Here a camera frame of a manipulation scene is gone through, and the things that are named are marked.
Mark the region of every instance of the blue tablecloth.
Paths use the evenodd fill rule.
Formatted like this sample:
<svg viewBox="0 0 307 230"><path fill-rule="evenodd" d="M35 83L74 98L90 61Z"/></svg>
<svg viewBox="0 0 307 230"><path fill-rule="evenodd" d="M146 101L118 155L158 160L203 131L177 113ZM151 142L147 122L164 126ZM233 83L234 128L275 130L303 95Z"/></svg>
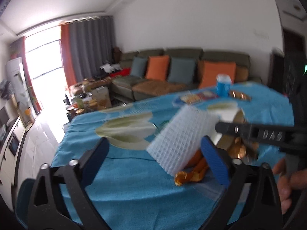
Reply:
<svg viewBox="0 0 307 230"><path fill-rule="evenodd" d="M217 98L195 106L206 110L213 104L233 102L243 109L250 123L294 124L292 107L281 94L252 82L233 85L233 89L250 95L252 101ZM201 189L193 184L177 187L173 177L144 150L183 105L178 98L185 93L87 113L74 118L69 126L55 154L53 167L80 158L86 150L95 146L101 136L108 137L111 143L107 158L86 191L113 230L194 230L201 226L214 208L221 190L211 173L206 175L203 180L205 186ZM259 158L254 164L268 162L273 166L282 156L276 147L260 146ZM61 190L72 219L81 223L65 186ZM241 210L242 205L238 205L231 220L235 220Z"/></svg>

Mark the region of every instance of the silver screw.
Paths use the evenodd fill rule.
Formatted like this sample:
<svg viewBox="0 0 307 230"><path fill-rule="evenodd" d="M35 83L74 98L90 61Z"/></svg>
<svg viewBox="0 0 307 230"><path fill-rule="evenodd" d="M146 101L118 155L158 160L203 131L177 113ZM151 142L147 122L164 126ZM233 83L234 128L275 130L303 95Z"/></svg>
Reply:
<svg viewBox="0 0 307 230"><path fill-rule="evenodd" d="M267 170L271 168L270 165L269 165L268 163L263 163L263 164L261 164L261 166L262 166L263 168L267 169Z"/></svg>
<svg viewBox="0 0 307 230"><path fill-rule="evenodd" d="M70 160L68 164L69 164L70 166L75 166L75 165L77 165L78 163L79 163L79 161L78 161L77 159L73 159L73 160Z"/></svg>
<svg viewBox="0 0 307 230"><path fill-rule="evenodd" d="M234 158L234 159L232 160L232 163L233 163L233 164L236 164L236 165L241 165L241 164L242 164L242 161L241 161L240 159L238 159L238 158Z"/></svg>
<svg viewBox="0 0 307 230"><path fill-rule="evenodd" d="M48 169L48 167L49 167L49 164L44 163L44 164L41 165L40 169L45 170L45 169Z"/></svg>

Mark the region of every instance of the white mesh sponge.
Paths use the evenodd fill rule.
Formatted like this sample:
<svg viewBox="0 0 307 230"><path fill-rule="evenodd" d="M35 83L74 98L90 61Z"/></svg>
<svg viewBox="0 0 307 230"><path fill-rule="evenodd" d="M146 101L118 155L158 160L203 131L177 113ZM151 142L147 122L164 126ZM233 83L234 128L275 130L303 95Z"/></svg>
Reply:
<svg viewBox="0 0 307 230"><path fill-rule="evenodd" d="M182 107L147 147L147 152L171 176L181 171L200 148L201 139L214 132L218 117L194 106Z"/></svg>

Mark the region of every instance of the finger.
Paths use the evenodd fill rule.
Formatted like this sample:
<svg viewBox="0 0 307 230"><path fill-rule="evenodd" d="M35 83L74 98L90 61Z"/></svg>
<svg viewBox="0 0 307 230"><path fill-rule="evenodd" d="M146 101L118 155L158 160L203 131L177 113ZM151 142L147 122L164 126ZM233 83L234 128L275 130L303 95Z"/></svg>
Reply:
<svg viewBox="0 0 307 230"><path fill-rule="evenodd" d="M281 203L281 213L285 214L289 207L291 206L292 200L291 199L286 199Z"/></svg>
<svg viewBox="0 0 307 230"><path fill-rule="evenodd" d="M285 172L285 170L286 170L286 160L284 158L281 159L272 169L274 175Z"/></svg>
<svg viewBox="0 0 307 230"><path fill-rule="evenodd" d="M290 187L297 190L307 188L307 169L299 170L291 175Z"/></svg>
<svg viewBox="0 0 307 230"><path fill-rule="evenodd" d="M286 176L281 176L279 178L277 183L277 189L281 202L289 198L292 190L289 184L289 179Z"/></svg>

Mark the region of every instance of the orange curtain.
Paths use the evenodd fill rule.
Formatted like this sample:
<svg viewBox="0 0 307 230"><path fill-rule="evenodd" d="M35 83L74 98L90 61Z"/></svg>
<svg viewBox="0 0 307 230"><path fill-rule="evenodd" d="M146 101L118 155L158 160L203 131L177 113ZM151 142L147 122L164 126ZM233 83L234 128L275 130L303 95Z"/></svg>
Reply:
<svg viewBox="0 0 307 230"><path fill-rule="evenodd" d="M25 37L20 38L20 41L21 41L21 50L20 50L19 55L22 59L22 66L23 66L23 72L24 72L25 79L26 79L26 85L28 87L28 92L31 97L34 110L36 113L38 113L41 111L41 107L37 101L37 98L36 98L36 95L35 95L35 92L32 86L32 81L29 75L29 69L28 69L28 64L26 60Z"/></svg>
<svg viewBox="0 0 307 230"><path fill-rule="evenodd" d="M61 24L61 49L64 73L68 87L77 83L70 52L69 24Z"/></svg>

